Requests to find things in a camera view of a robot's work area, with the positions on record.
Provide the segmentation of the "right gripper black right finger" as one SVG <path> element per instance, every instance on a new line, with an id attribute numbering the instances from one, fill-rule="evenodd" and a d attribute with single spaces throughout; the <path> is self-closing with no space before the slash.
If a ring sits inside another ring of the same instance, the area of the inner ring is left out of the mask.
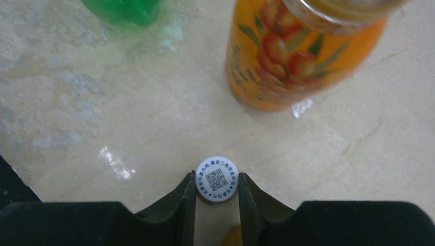
<path id="1" fill-rule="evenodd" d="M 434 223 L 404 201 L 305 201 L 292 209 L 239 175 L 243 245 L 434 245 Z"/>

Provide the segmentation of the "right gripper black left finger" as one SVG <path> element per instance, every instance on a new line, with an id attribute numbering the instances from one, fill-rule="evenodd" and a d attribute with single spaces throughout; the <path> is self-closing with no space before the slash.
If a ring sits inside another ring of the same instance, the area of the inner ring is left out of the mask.
<path id="1" fill-rule="evenodd" d="M 1 210 L 1 245 L 193 245 L 195 173 L 132 213 L 120 202 L 22 202 Z"/>

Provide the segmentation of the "white bottle cap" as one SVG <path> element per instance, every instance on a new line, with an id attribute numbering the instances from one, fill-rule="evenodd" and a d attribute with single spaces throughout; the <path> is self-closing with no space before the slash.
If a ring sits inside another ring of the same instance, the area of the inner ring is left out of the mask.
<path id="1" fill-rule="evenodd" d="M 196 169 L 195 185 L 204 199 L 210 202 L 224 202 L 238 189 L 239 171 L 236 165 L 224 156 L 207 157 Z"/>

